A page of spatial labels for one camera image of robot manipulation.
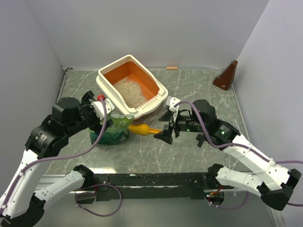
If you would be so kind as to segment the brown wooden wedge stand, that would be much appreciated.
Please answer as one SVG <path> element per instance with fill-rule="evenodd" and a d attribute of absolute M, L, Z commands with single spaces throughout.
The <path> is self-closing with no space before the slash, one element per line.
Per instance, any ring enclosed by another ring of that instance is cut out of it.
<path fill-rule="evenodd" d="M 233 60 L 218 76 L 213 80 L 213 85 L 222 90 L 229 90 L 233 84 L 238 61 Z"/>

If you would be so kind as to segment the black bag clip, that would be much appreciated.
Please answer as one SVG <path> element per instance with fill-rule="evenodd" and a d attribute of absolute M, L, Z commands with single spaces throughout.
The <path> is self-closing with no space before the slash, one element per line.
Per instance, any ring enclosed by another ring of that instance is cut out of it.
<path fill-rule="evenodd" d="M 197 135 L 196 140 L 198 141 L 197 146 L 201 148 L 205 141 L 204 136 L 200 133 Z"/>

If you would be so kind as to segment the green litter bag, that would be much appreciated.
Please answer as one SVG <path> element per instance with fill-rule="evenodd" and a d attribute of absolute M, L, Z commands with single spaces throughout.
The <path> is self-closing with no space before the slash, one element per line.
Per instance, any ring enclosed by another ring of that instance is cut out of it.
<path fill-rule="evenodd" d="M 120 144 L 129 139 L 128 127 L 134 120 L 134 116 L 127 114 L 109 114 L 107 121 L 112 121 L 110 127 L 107 127 L 98 146 L 112 146 Z"/>

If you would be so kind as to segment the small wooden block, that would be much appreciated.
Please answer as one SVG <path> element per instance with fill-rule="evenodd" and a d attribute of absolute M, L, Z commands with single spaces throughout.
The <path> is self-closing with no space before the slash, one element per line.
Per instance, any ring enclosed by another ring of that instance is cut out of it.
<path fill-rule="evenodd" d="M 177 66 L 167 66 L 166 70 L 178 70 Z"/>

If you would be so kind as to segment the grey cat litter pile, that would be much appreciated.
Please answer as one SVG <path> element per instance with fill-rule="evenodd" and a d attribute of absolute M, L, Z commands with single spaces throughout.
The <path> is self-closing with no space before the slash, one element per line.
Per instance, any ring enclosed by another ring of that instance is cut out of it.
<path fill-rule="evenodd" d="M 147 102 L 140 85 L 128 78 L 124 78 L 114 84 L 114 88 L 120 93 L 129 108 L 138 108 Z"/>

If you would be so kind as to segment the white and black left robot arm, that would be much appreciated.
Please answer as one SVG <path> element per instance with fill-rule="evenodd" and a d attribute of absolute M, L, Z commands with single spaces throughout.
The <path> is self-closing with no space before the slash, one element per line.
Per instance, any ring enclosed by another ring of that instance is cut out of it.
<path fill-rule="evenodd" d="M 95 99 L 92 91 L 80 100 L 64 97 L 53 105 L 51 114 L 31 131 L 20 165 L 0 199 L 1 226 L 32 227 L 64 195 L 93 186 L 93 172 L 79 165 L 55 183 L 37 189 L 50 163 L 61 159 L 59 153 L 70 137 L 85 129 L 101 137 L 113 123 L 108 114 L 114 108 L 108 98 Z"/>

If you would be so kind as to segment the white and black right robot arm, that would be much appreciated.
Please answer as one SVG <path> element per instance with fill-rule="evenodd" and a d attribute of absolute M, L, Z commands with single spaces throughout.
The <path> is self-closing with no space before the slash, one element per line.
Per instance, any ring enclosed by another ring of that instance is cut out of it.
<path fill-rule="evenodd" d="M 167 112 L 159 118 L 167 124 L 154 135 L 156 139 L 172 144 L 173 138 L 177 138 L 180 132 L 196 132 L 199 147 L 207 142 L 234 157 L 252 172 L 246 174 L 214 164 L 206 173 L 208 186 L 230 186 L 250 192 L 278 211 L 292 205 L 290 198 L 302 176 L 300 171 L 288 169 L 283 166 L 283 161 L 276 162 L 258 150 L 233 125 L 218 119 L 216 109 L 205 99 L 189 102 L 191 110 L 188 115 L 182 115 L 180 104 L 182 101 L 176 97 L 168 97 L 165 103 Z"/>

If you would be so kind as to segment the yellow plastic litter scoop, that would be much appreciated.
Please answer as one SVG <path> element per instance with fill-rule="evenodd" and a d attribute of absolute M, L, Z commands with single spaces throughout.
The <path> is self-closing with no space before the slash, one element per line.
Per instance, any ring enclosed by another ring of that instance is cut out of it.
<path fill-rule="evenodd" d="M 128 126 L 128 130 L 138 135 L 154 135 L 161 132 L 159 129 L 150 128 L 147 124 L 131 124 Z"/>

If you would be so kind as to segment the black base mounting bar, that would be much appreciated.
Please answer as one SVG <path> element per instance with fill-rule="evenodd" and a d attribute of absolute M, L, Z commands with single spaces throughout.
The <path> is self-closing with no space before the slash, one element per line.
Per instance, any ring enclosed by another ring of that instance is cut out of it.
<path fill-rule="evenodd" d="M 226 189 L 205 172 L 198 173 L 139 173 L 95 174 L 81 187 L 95 193 L 96 201 L 126 199 L 190 198 L 203 200 L 205 194 Z"/>

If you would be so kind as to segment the white and orange litter box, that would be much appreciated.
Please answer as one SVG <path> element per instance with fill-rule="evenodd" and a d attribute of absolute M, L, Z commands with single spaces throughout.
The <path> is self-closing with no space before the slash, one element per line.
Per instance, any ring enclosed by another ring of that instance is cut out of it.
<path fill-rule="evenodd" d="M 155 111 L 168 97 L 168 90 L 132 55 L 101 68 L 96 83 L 124 115 L 139 119 Z"/>

